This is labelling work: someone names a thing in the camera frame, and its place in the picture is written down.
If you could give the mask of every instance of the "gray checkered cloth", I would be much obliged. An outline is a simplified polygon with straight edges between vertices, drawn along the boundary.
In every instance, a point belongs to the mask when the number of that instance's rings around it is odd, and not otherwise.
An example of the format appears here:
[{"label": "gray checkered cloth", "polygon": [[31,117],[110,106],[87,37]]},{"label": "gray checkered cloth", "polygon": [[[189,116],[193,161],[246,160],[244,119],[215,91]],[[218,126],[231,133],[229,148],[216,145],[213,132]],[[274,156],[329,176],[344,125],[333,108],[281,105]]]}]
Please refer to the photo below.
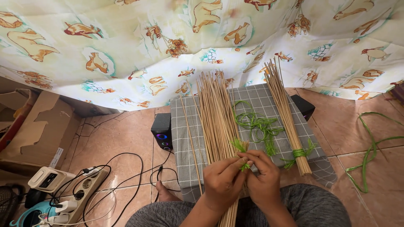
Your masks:
[{"label": "gray checkered cloth", "polygon": [[[244,100],[252,105],[254,112],[263,114],[267,118],[277,118],[278,121],[272,124],[272,126],[282,126],[282,121],[279,116],[279,112],[276,109],[274,99],[269,91],[267,84],[258,84],[248,87],[230,89],[230,100]],[[337,175],[332,168],[327,156],[319,146],[313,131],[309,128],[303,115],[289,98],[289,106],[292,112],[293,121],[297,134],[299,135],[300,142],[303,148],[308,148],[308,139],[310,138],[313,143],[316,143],[311,154],[307,157],[310,168],[313,172],[312,177],[325,187],[331,188],[336,182]],[[199,108],[199,97],[195,96],[197,106]],[[206,151],[204,146],[204,136],[202,131],[201,122],[196,111],[195,103],[192,97],[183,98],[185,111],[187,113],[187,120],[189,129],[192,135],[192,142],[195,149],[196,161],[199,170],[201,184],[203,185],[202,169],[207,166]],[[177,163],[177,171],[179,176],[179,186],[183,195],[184,201],[195,202],[200,197],[198,177],[195,169],[194,156],[192,153],[191,143],[187,131],[187,125],[185,122],[185,115],[183,107],[179,97],[173,97],[170,101],[171,108],[171,132],[173,137],[173,150],[175,153],[175,160]],[[250,112],[250,107],[245,103],[239,103],[236,105],[236,115]],[[250,140],[250,130],[244,129],[238,126],[238,131],[242,141]],[[258,137],[262,138],[261,132],[258,133]],[[290,160],[293,159],[292,148],[287,139],[286,132],[280,132],[274,137],[274,145],[277,148],[277,154],[272,156],[272,161],[278,167],[283,167],[286,162],[280,158]],[[252,143],[250,142],[249,149],[265,150],[264,142]],[[253,166],[251,168],[253,172],[257,171],[257,168]]]}]

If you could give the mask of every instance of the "power strip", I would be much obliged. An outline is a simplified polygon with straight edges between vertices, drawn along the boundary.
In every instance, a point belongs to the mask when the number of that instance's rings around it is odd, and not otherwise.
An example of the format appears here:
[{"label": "power strip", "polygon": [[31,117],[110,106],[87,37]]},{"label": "power strip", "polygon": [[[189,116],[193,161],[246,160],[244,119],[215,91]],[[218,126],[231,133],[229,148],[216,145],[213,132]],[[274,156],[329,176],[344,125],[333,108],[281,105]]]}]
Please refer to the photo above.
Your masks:
[{"label": "power strip", "polygon": [[77,186],[75,193],[81,193],[84,192],[83,197],[81,199],[77,200],[73,195],[70,196],[70,201],[76,201],[77,202],[77,208],[69,213],[60,213],[60,215],[63,214],[68,214],[69,215],[69,221],[67,224],[72,224],[72,223],[77,223],[81,215],[83,214],[84,206],[86,205],[86,202],[90,199],[90,196],[92,193],[96,190],[96,188],[101,185],[103,179],[108,174],[108,171],[106,169],[103,169],[102,167],[98,167],[97,169],[100,169],[98,174],[95,177],[89,177],[86,178],[80,185]]}]

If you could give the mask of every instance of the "patterned curtain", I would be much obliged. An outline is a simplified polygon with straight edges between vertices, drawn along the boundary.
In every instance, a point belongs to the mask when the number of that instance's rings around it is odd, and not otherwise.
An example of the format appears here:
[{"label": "patterned curtain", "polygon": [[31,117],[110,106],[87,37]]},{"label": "patterned curtain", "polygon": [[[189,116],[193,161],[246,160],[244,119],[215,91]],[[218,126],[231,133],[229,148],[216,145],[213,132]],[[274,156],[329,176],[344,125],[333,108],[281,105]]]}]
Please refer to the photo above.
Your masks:
[{"label": "patterned curtain", "polygon": [[399,0],[2,0],[0,76],[104,107],[195,95],[202,72],[366,100],[404,79]]}]

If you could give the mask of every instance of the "person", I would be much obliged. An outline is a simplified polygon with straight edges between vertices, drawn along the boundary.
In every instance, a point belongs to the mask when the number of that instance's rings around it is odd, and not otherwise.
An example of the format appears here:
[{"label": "person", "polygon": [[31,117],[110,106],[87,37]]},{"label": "person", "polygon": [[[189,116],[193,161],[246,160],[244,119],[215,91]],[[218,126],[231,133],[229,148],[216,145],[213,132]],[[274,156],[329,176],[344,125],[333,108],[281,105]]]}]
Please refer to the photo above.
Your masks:
[{"label": "person", "polygon": [[[157,182],[160,202],[139,209],[125,227],[214,227],[238,199],[244,182],[250,197],[239,200],[237,227],[351,226],[345,207],[332,193],[308,184],[280,188],[280,170],[263,151],[237,155],[203,170],[205,192],[196,204],[181,201]],[[259,175],[240,171],[245,163],[255,164]]]}]

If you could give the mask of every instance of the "black speaker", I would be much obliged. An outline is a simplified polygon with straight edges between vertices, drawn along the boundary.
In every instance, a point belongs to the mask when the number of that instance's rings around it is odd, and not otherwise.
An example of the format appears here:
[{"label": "black speaker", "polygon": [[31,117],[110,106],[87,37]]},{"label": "black speaker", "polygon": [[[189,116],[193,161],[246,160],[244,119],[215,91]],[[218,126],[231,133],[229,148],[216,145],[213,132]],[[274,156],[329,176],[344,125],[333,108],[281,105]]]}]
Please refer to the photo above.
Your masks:
[{"label": "black speaker", "polygon": [[153,125],[151,126],[151,132],[162,149],[166,151],[171,151],[173,149],[170,113],[158,113],[154,119]]},{"label": "black speaker", "polygon": [[316,107],[298,95],[292,95],[290,98],[293,100],[297,108],[303,114],[304,119],[308,121]]}]

